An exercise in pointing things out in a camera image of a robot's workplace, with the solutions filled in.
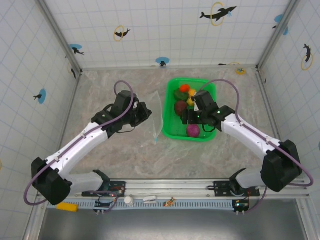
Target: clear plastic bag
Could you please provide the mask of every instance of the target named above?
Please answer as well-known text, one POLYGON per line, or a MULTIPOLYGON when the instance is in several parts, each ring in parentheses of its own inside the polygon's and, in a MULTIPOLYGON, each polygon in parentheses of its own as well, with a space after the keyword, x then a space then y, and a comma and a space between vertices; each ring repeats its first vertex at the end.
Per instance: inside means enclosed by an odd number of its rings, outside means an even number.
MULTIPOLYGON (((137 126, 132 132, 125 133, 128 138, 134 138, 141 147, 153 144, 158 141, 158 137, 164 126, 162 117, 162 103, 158 91, 146 96, 138 96, 140 102, 145 102, 146 107, 152 111, 151 116, 145 122, 137 126)), ((124 126, 121 132, 130 131, 130 126, 124 126)))

